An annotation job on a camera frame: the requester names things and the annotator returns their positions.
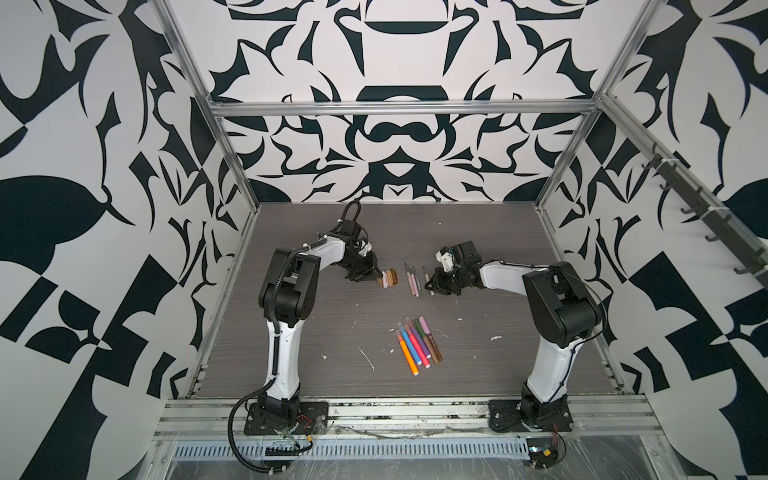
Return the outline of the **red pink marker pen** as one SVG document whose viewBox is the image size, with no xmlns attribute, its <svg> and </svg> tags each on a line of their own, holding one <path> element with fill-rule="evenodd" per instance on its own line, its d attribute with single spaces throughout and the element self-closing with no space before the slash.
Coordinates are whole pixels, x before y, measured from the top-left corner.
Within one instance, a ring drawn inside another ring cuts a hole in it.
<svg viewBox="0 0 768 480">
<path fill-rule="evenodd" d="M 423 352 L 423 349 L 421 348 L 418 340 L 416 339 L 415 334 L 413 333 L 412 329 L 409 326 L 405 326 L 405 330 L 408 334 L 408 338 L 414 348 L 414 351 L 416 352 L 416 356 L 419 360 L 419 364 L 422 365 L 424 368 L 430 367 L 430 362 L 426 355 Z"/>
</svg>

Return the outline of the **purple marker pen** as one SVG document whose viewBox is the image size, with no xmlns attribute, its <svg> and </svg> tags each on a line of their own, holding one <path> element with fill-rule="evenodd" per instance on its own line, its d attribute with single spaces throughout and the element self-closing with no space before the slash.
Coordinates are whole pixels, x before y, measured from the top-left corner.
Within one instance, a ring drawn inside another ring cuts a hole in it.
<svg viewBox="0 0 768 480">
<path fill-rule="evenodd" d="M 420 331 L 416 327 L 414 321 L 410 317 L 408 317 L 408 316 L 406 316 L 405 318 L 406 318 L 406 323 L 411 328 L 411 330 L 412 330 L 412 332 L 413 332 L 413 334 L 414 334 L 414 336 L 416 338 L 416 341 L 417 341 L 418 345 L 420 346 L 420 348 L 422 349 L 422 352 L 424 353 L 425 358 L 427 358 L 427 359 L 429 359 L 431 361 L 431 359 L 432 359 L 431 352 L 430 352 L 429 348 L 427 347 L 427 345 L 426 345 L 426 343 L 425 343 L 425 341 L 424 341 Z"/>
</svg>

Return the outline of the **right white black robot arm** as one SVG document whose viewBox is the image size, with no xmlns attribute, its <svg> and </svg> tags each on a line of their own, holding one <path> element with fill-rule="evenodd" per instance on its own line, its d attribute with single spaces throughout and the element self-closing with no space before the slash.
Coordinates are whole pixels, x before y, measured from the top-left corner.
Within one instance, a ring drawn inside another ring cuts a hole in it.
<svg viewBox="0 0 768 480">
<path fill-rule="evenodd" d="M 572 265 L 485 261 L 471 241 L 443 247 L 435 257 L 439 266 L 426 283 L 429 291 L 458 296 L 474 287 L 522 295 L 539 334 L 534 366 L 520 398 L 491 400 L 489 428 L 499 433 L 569 431 L 571 371 L 582 347 L 599 335 L 595 328 L 607 320 Z"/>
</svg>

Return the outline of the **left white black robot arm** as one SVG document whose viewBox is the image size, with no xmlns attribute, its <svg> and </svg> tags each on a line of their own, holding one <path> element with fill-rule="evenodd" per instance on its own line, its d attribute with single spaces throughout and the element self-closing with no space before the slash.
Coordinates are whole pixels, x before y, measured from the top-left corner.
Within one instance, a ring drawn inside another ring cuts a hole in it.
<svg viewBox="0 0 768 480">
<path fill-rule="evenodd" d="M 269 334 L 268 373 L 262 387 L 234 404 L 230 419 L 254 399 L 256 418 L 272 428 L 294 425 L 300 409 L 302 329 L 315 305 L 320 272 L 333 265 L 343 268 L 352 282 L 383 276 L 373 246 L 355 219 L 340 219 L 312 244 L 275 250 L 258 297 Z"/>
</svg>

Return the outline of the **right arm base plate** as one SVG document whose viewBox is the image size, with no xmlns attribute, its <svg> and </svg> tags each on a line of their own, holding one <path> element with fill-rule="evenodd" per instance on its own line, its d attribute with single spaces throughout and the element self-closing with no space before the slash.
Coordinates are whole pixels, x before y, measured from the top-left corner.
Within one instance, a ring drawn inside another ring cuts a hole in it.
<svg viewBox="0 0 768 480">
<path fill-rule="evenodd" d="M 535 397 L 491 400 L 488 425 L 498 433 L 571 432 L 573 418 L 567 399 L 564 396 L 550 403 L 540 403 Z"/>
</svg>

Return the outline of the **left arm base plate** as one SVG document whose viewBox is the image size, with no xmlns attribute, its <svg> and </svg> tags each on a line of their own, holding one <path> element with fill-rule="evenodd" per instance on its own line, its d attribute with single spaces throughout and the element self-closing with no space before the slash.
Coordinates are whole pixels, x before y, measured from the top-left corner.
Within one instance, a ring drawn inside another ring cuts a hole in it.
<svg viewBox="0 0 768 480">
<path fill-rule="evenodd" d="M 244 427 L 246 436 L 280 433 L 312 434 L 323 429 L 329 416 L 328 402 L 288 402 L 268 398 L 248 409 Z"/>
</svg>

